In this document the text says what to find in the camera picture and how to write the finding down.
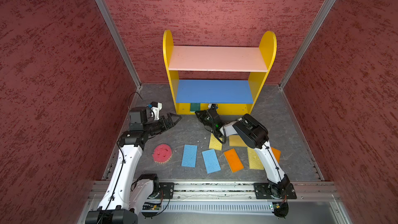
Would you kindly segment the green scouring sponge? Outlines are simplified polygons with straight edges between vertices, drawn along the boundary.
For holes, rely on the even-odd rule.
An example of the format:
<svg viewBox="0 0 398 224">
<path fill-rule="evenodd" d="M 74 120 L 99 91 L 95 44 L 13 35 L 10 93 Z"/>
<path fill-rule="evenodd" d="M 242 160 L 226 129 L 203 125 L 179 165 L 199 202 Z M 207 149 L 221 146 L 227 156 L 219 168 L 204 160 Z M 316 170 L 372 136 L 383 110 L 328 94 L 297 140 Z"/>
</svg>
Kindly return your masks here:
<svg viewBox="0 0 398 224">
<path fill-rule="evenodd" d="M 200 103 L 191 103 L 190 104 L 190 112 L 197 112 L 201 110 L 201 104 Z"/>
</svg>

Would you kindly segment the blue sponge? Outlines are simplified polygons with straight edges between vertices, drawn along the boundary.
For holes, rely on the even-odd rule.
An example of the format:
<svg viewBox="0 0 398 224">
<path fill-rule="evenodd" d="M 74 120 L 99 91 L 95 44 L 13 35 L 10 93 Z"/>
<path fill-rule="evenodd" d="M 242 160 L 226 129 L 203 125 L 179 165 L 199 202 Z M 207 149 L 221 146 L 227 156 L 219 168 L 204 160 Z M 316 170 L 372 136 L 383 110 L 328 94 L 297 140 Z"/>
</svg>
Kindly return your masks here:
<svg viewBox="0 0 398 224">
<path fill-rule="evenodd" d="M 204 159 L 206 172 L 208 174 L 218 172 L 221 170 L 217 154 L 214 149 L 203 151 L 202 156 Z"/>
<path fill-rule="evenodd" d="M 198 147 L 196 145 L 185 145 L 181 166 L 194 168 L 196 166 Z"/>
</svg>

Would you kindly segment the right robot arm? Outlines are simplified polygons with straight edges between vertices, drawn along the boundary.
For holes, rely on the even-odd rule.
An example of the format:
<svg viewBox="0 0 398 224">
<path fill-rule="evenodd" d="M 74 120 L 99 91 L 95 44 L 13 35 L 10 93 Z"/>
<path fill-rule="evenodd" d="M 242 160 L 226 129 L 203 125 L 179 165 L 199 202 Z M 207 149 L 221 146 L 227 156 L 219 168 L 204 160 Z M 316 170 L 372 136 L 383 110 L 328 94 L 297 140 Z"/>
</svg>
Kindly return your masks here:
<svg viewBox="0 0 398 224">
<path fill-rule="evenodd" d="M 263 124 L 250 114 L 223 123 L 216 109 L 196 111 L 195 115 L 219 143 L 224 144 L 227 138 L 238 136 L 247 147 L 254 150 L 266 172 L 268 188 L 265 192 L 268 196 L 273 199 L 295 198 L 293 185 L 273 154 L 268 130 Z"/>
</svg>

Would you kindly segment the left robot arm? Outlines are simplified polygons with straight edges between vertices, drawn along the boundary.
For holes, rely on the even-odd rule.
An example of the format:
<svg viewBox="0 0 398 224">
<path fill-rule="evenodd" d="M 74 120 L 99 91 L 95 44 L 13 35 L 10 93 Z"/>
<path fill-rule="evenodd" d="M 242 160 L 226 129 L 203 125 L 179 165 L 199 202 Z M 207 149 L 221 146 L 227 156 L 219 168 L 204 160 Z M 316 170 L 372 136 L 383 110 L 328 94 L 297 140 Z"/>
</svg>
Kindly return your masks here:
<svg viewBox="0 0 398 224">
<path fill-rule="evenodd" d="M 86 224 L 136 224 L 147 199 L 160 191 L 156 174 L 134 174 L 145 144 L 174 127 L 182 116 L 160 115 L 161 103 L 135 107 L 128 113 L 129 127 L 117 141 L 118 159 L 107 191 L 96 210 L 89 211 Z"/>
</svg>

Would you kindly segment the yellow shelf pink blue boards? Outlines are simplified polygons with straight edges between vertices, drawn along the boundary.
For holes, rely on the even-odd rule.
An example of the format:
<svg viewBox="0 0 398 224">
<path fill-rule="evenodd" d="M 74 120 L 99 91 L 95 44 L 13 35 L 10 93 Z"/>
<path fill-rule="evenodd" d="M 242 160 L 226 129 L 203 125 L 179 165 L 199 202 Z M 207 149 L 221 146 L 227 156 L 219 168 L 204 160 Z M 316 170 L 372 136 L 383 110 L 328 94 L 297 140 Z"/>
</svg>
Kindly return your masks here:
<svg viewBox="0 0 398 224">
<path fill-rule="evenodd" d="M 193 115 L 191 103 L 201 111 L 218 104 L 221 115 L 251 114 L 272 69 L 277 38 L 262 36 L 259 47 L 176 46 L 172 32 L 163 35 L 163 57 L 176 113 Z M 247 80 L 180 79 L 180 72 L 248 72 Z"/>
</svg>

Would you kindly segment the yellow sponge upper left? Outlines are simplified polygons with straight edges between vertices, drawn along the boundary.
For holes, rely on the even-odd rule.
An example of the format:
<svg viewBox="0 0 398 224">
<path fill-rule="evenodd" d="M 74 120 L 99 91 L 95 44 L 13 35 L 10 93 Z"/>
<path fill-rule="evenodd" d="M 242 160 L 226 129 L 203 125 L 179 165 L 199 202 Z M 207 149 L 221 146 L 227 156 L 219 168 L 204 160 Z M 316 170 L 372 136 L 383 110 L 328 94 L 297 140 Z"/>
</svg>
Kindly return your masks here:
<svg viewBox="0 0 398 224">
<path fill-rule="evenodd" d="M 213 134 L 210 135 L 209 149 L 222 150 L 222 143 Z"/>
</svg>

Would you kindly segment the yellow sponge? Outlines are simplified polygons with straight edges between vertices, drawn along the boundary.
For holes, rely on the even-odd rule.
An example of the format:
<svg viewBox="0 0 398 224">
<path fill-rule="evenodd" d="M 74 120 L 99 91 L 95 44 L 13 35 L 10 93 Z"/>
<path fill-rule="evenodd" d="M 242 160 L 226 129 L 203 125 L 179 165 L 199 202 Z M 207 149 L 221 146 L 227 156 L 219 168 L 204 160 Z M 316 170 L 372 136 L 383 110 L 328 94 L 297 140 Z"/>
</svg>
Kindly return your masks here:
<svg viewBox="0 0 398 224">
<path fill-rule="evenodd" d="M 249 163 L 249 168 L 251 170 L 264 170 L 264 166 L 256 153 L 256 151 L 252 148 L 247 148 L 247 153 L 248 153 L 248 163 Z"/>
<path fill-rule="evenodd" d="M 209 149 L 222 150 L 222 143 L 213 134 L 210 135 Z"/>
</svg>

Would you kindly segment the dark yellow scouring pad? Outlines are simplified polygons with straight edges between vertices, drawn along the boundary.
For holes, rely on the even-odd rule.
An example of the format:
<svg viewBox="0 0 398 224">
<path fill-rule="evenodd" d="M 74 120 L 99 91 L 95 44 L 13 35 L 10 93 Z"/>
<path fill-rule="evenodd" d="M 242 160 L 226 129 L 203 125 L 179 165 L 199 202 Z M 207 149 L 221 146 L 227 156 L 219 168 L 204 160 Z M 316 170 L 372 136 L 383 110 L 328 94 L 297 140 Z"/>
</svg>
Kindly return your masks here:
<svg viewBox="0 0 398 224">
<path fill-rule="evenodd" d="M 247 147 L 247 145 L 239 135 L 229 136 L 229 145 L 231 147 Z"/>
</svg>

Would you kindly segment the pink round smiley sponge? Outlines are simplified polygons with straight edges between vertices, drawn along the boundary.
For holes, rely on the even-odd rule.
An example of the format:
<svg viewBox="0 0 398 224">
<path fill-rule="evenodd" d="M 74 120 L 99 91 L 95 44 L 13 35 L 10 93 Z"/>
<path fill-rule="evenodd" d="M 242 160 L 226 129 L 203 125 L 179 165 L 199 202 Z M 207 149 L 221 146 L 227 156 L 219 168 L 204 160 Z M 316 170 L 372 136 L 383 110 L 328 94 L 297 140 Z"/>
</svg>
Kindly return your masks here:
<svg viewBox="0 0 398 224">
<path fill-rule="evenodd" d="M 155 163 L 163 164 L 167 163 L 173 155 L 172 149 L 167 144 L 158 145 L 152 154 Z"/>
</svg>

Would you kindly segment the orange sponge centre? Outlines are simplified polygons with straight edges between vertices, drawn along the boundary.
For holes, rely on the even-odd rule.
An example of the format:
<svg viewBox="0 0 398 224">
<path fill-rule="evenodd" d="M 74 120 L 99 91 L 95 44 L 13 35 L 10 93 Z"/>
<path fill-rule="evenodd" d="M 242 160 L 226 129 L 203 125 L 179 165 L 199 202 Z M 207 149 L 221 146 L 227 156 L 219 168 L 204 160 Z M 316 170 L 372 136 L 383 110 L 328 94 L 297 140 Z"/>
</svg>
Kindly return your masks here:
<svg viewBox="0 0 398 224">
<path fill-rule="evenodd" d="M 228 165 L 232 173 L 238 172 L 244 168 L 235 149 L 227 150 L 223 154 L 228 162 Z"/>
</svg>

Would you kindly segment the orange sponge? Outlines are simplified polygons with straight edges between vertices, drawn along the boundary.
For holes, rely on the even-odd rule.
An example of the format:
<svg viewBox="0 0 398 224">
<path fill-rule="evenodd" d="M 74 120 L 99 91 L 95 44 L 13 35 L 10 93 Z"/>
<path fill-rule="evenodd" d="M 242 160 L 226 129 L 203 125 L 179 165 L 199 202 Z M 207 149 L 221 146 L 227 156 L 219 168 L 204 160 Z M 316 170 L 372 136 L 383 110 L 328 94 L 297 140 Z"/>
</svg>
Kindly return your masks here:
<svg viewBox="0 0 398 224">
<path fill-rule="evenodd" d="M 275 149 L 273 147 L 271 148 L 271 150 L 272 150 L 272 153 L 273 153 L 276 161 L 279 163 L 280 162 L 280 157 L 281 157 L 281 154 L 282 154 L 281 151 L 278 150 L 278 149 Z"/>
<path fill-rule="evenodd" d="M 235 149 L 227 150 L 223 154 L 228 162 L 228 165 L 232 173 L 238 172 L 244 168 Z"/>
</svg>

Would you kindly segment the yellow sponge lower right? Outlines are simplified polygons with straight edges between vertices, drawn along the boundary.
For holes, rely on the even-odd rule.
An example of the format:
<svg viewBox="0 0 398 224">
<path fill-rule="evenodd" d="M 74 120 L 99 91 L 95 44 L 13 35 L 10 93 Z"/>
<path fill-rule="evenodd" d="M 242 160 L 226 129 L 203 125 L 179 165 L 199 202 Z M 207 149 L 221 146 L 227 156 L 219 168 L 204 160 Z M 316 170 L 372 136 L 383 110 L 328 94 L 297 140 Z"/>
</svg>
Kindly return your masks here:
<svg viewBox="0 0 398 224">
<path fill-rule="evenodd" d="M 264 170 L 264 166 L 256 153 L 256 151 L 252 148 L 247 148 L 247 153 L 248 153 L 248 163 L 249 163 L 249 168 L 251 170 Z"/>
</svg>

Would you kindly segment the orange sponge far right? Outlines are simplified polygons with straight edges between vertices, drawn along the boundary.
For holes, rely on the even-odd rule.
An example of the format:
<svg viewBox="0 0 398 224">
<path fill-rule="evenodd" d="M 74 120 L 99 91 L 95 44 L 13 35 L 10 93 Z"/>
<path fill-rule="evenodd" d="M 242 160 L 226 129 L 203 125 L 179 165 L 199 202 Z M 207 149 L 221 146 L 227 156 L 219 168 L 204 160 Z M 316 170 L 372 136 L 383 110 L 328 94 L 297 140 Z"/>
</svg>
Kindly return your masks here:
<svg viewBox="0 0 398 224">
<path fill-rule="evenodd" d="M 278 149 L 275 149 L 273 147 L 271 148 L 271 150 L 272 150 L 272 153 L 273 153 L 276 161 L 279 163 L 280 162 L 280 157 L 281 157 L 281 154 L 282 154 L 281 151 L 278 150 Z"/>
</svg>

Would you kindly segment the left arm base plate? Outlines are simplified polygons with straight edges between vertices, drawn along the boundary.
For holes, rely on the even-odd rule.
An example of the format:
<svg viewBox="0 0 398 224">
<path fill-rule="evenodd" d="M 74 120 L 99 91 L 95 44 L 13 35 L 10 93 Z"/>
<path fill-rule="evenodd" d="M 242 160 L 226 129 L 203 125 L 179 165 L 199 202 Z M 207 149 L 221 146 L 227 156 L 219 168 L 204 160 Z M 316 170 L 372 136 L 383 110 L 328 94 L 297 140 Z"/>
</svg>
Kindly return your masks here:
<svg viewBox="0 0 398 224">
<path fill-rule="evenodd" d="M 148 200 L 173 199 L 174 188 L 175 188 L 175 183 L 160 182 L 159 188 L 156 190 L 156 192 L 154 192 L 152 195 L 148 197 Z"/>
</svg>

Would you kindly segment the aluminium mounting rail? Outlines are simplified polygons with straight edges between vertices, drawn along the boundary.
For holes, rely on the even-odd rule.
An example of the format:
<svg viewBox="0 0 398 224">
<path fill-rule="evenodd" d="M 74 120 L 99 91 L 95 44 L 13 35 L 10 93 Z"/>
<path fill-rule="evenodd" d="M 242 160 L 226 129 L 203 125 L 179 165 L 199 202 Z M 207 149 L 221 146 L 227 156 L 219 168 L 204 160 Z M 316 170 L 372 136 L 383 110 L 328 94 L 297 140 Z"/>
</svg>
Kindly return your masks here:
<svg viewBox="0 0 398 224">
<path fill-rule="evenodd" d="M 175 180 L 173 188 L 163 192 L 174 201 L 249 201 L 261 200 L 255 181 L 188 181 Z M 341 201 L 335 184 L 331 181 L 293 181 L 294 201 Z"/>
</svg>

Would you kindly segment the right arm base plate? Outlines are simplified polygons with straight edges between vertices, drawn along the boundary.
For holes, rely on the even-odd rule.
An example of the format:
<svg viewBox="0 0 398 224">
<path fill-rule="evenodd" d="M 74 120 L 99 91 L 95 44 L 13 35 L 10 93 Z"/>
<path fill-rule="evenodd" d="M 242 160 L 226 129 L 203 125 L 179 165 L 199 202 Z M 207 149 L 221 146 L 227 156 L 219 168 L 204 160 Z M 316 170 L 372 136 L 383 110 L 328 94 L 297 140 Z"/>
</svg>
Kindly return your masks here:
<svg viewBox="0 0 398 224">
<path fill-rule="evenodd" d="M 256 199 L 262 200 L 295 200 L 297 195 L 292 183 L 279 187 L 278 185 L 268 183 L 254 183 L 254 192 Z"/>
</svg>

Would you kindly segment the left aluminium corner post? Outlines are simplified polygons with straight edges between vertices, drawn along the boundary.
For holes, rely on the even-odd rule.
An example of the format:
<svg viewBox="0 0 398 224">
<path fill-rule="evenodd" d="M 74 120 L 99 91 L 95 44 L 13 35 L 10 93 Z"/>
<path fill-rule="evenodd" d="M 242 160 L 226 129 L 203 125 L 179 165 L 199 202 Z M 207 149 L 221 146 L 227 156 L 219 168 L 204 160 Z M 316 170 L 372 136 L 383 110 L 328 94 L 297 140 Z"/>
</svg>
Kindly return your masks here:
<svg viewBox="0 0 398 224">
<path fill-rule="evenodd" d="M 111 36 L 119 50 L 120 55 L 122 56 L 122 59 L 127 67 L 127 70 L 131 76 L 131 78 L 134 81 L 134 84 L 138 90 L 141 90 L 142 88 L 142 82 L 139 79 L 138 73 L 133 65 L 133 62 L 131 60 L 131 57 L 127 51 L 127 48 L 122 40 L 122 37 L 117 29 L 117 26 L 112 18 L 112 15 L 108 9 L 108 6 L 106 5 L 105 0 L 95 0 L 104 20 L 105 23 L 111 33 Z"/>
</svg>

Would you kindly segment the aluminium corner post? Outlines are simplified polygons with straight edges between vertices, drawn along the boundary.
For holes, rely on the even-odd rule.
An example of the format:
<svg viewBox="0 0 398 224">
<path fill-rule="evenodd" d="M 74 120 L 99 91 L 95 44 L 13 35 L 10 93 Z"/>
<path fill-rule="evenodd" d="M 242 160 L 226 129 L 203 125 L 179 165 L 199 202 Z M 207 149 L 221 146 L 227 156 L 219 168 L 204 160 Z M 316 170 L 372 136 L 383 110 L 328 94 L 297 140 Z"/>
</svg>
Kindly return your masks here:
<svg viewBox="0 0 398 224">
<path fill-rule="evenodd" d="M 290 77 L 292 76 L 294 70 L 298 66 L 299 62 L 303 58 L 305 52 L 307 51 L 308 47 L 310 46 L 311 42 L 313 41 L 314 37 L 316 36 L 317 32 L 321 28 L 323 22 L 325 21 L 327 15 L 329 14 L 330 10 L 332 9 L 333 5 L 335 4 L 336 0 L 324 0 L 322 3 L 316 17 L 314 18 L 311 27 L 309 28 L 305 38 L 303 39 L 302 44 L 298 48 L 291 64 L 289 65 L 288 69 L 286 70 L 280 84 L 279 89 L 281 91 L 284 90 L 287 82 L 289 81 Z"/>
<path fill-rule="evenodd" d="M 127 51 L 127 48 L 122 40 L 122 37 L 117 29 L 117 26 L 112 18 L 112 15 L 108 9 L 108 6 L 106 5 L 105 0 L 95 0 L 104 20 L 105 23 L 111 33 L 111 36 L 119 50 L 120 55 L 122 56 L 122 59 L 127 67 L 127 70 L 131 76 L 131 78 L 134 81 L 134 84 L 138 90 L 141 90 L 142 88 L 142 82 L 139 79 L 138 73 L 133 65 L 133 62 L 131 60 L 131 57 Z"/>
</svg>

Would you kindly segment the right aluminium corner post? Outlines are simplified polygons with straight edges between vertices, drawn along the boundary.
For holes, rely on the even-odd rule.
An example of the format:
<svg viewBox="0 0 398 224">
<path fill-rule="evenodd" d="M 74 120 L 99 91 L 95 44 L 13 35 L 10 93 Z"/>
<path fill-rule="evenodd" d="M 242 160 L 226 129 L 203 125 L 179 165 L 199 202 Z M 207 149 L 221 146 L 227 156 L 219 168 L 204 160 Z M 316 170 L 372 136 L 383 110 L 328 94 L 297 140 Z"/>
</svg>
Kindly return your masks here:
<svg viewBox="0 0 398 224">
<path fill-rule="evenodd" d="M 322 3 L 316 17 L 314 18 L 311 27 L 309 28 L 305 38 L 303 39 L 302 44 L 298 48 L 291 64 L 289 65 L 288 69 L 286 70 L 280 84 L 279 89 L 281 91 L 284 90 L 287 82 L 289 81 L 290 77 L 292 76 L 294 70 L 298 66 L 299 62 L 303 58 L 305 52 L 307 51 L 308 47 L 310 46 L 311 42 L 313 41 L 314 37 L 316 36 L 317 32 L 321 28 L 323 22 L 325 21 L 327 15 L 329 14 L 330 10 L 332 9 L 333 5 L 335 4 L 336 0 L 324 0 Z"/>
</svg>

